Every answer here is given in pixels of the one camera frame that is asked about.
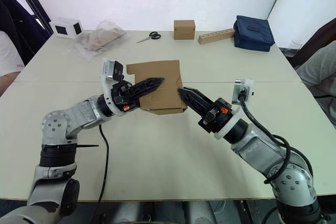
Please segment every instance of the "blue fabric case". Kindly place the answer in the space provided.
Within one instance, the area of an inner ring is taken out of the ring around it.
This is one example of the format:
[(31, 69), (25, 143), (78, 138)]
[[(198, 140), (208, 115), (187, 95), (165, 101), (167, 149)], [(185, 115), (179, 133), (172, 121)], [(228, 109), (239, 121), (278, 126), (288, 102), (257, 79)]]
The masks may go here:
[(233, 28), (235, 47), (269, 52), (275, 43), (267, 20), (237, 16)]

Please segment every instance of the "person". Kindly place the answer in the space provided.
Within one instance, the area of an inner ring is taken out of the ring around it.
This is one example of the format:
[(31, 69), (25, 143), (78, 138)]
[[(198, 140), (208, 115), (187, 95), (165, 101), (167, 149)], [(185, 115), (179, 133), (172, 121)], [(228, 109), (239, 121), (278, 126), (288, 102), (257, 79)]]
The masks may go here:
[(0, 31), (0, 97), (25, 65), (8, 35)]
[(336, 40), (316, 51), (296, 71), (336, 128)]

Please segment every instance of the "wooden block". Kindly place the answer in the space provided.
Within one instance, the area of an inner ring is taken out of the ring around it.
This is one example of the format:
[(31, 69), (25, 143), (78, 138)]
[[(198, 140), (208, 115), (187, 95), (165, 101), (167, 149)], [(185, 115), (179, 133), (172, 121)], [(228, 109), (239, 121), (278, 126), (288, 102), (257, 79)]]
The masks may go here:
[(210, 42), (215, 42), (218, 40), (230, 38), (234, 36), (234, 34), (235, 34), (235, 31), (232, 28), (221, 30), (221, 31), (214, 31), (212, 33), (200, 35), (198, 37), (198, 43), (203, 45), (203, 44), (207, 44)]

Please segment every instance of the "white device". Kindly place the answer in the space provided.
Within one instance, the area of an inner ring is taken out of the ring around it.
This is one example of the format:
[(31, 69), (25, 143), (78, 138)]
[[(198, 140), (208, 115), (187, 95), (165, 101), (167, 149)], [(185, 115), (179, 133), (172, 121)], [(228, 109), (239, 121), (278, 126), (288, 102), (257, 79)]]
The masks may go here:
[(78, 19), (58, 18), (49, 22), (57, 37), (74, 39), (83, 32)]

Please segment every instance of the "black cable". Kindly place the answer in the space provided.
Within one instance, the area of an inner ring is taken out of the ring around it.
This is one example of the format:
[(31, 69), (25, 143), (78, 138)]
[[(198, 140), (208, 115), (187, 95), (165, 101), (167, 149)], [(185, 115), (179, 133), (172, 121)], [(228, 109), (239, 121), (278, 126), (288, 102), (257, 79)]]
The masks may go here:
[[(280, 139), (280, 140), (282, 140), (282, 138), (283, 138), (283, 137), (278, 136), (278, 135), (273, 135), (273, 136), (274, 136), (275, 138), (277, 138), (277, 139)], [(282, 143), (280, 143), (280, 142), (279, 142), (279, 145), (280, 145), (281, 147), (285, 147), (285, 145), (282, 144)], [(306, 157), (302, 152), (300, 152), (298, 149), (295, 149), (295, 148), (292, 147), (292, 146), (290, 147), (290, 149), (291, 149), (293, 152), (295, 152), (296, 154), (298, 154), (300, 157), (302, 157), (302, 159), (305, 161), (305, 163), (306, 163), (307, 166), (308, 166), (308, 170), (309, 170), (311, 176), (313, 177), (313, 168), (311, 167), (311, 164), (310, 164), (309, 160), (307, 159), (307, 157)]]
[(268, 220), (268, 218), (271, 216), (271, 214), (273, 214), (273, 212), (275, 211), (275, 210), (277, 210), (278, 208), (277, 207), (273, 207), (271, 210), (269, 210), (268, 212), (267, 212), (267, 214), (265, 215), (265, 217), (264, 217), (264, 219), (263, 219), (263, 221), (262, 221), (262, 223), (261, 224), (266, 224), (266, 221)]
[[(245, 97), (246, 97), (246, 91), (241, 91), (240, 94), (238, 95), (238, 99), (240, 101), (240, 106), (242, 107), (244, 113), (246, 114), (246, 116), (251, 120), (251, 122), (253, 122), (262, 132), (264, 132), (271, 140), (272, 142), (279, 144), (280, 142), (278, 140), (276, 140), (274, 138), (274, 136), (261, 124), (257, 121), (257, 119), (255, 119), (255, 117), (251, 114), (251, 112), (248, 110), (246, 103), (245, 103)], [(272, 176), (270, 176), (269, 178), (266, 178), (266, 180), (264, 181), (264, 184), (269, 184), (272, 180), (276, 179), (277, 177), (279, 177), (287, 168), (287, 165), (289, 164), (289, 160), (290, 160), (290, 145), (289, 143), (282, 137), (280, 139), (281, 141), (283, 141), (285, 149), (286, 149), (286, 156), (285, 159), (283, 161), (282, 166), (279, 168), (279, 170), (273, 174)]]
[(103, 130), (101, 129), (101, 124), (99, 125), (99, 132), (101, 137), (104, 139), (104, 142), (106, 144), (106, 162), (105, 162), (105, 171), (104, 171), (104, 180), (103, 180), (103, 185), (101, 186), (101, 191), (100, 191), (100, 195), (99, 195), (99, 199), (95, 208), (95, 211), (93, 212), (93, 215), (91, 216), (91, 219), (89, 221), (89, 224), (92, 222), (94, 216), (96, 215), (100, 202), (101, 202), (101, 198), (103, 197), (104, 194), (104, 189), (105, 189), (105, 183), (106, 183), (106, 177), (107, 177), (107, 168), (109, 165), (109, 154), (110, 154), (110, 148), (109, 148), (109, 143), (107, 142), (107, 139), (103, 133)]
[(327, 97), (333, 97), (332, 95), (326, 94), (326, 95), (321, 95), (320, 97), (314, 97), (315, 99), (319, 98), (327, 98)]

